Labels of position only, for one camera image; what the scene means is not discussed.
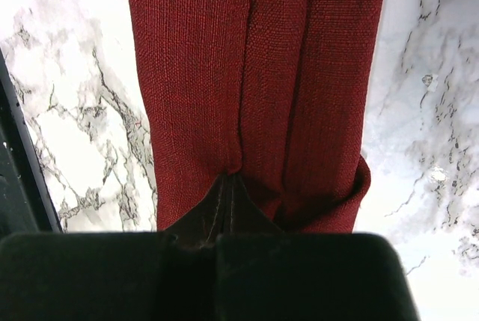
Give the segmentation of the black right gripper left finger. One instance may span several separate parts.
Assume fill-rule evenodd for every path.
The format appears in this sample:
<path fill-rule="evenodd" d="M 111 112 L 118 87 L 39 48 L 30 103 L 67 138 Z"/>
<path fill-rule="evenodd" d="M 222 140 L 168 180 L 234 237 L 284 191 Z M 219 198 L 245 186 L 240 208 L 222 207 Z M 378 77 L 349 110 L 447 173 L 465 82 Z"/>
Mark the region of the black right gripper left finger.
<path fill-rule="evenodd" d="M 1 241 L 3 320 L 214 320 L 228 178 L 161 233 L 18 233 Z"/>

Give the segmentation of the dark red cloth napkin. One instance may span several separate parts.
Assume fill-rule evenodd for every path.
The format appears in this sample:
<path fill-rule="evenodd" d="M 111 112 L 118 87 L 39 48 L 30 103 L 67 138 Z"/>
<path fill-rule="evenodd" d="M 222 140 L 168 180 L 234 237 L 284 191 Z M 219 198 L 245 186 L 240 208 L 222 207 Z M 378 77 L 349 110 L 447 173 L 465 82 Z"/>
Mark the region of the dark red cloth napkin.
<path fill-rule="evenodd" d="M 238 174 L 286 232 L 349 233 L 383 0 L 129 0 L 159 230 Z"/>

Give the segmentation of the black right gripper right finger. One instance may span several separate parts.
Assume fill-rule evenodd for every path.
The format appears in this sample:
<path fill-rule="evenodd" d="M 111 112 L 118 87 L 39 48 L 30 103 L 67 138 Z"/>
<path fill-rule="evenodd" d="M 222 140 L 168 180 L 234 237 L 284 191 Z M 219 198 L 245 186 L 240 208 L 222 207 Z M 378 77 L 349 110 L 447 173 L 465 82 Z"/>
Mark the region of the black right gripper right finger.
<path fill-rule="evenodd" d="M 218 320 L 417 320 L 399 257 L 370 233 L 285 234 L 230 177 L 216 242 Z"/>

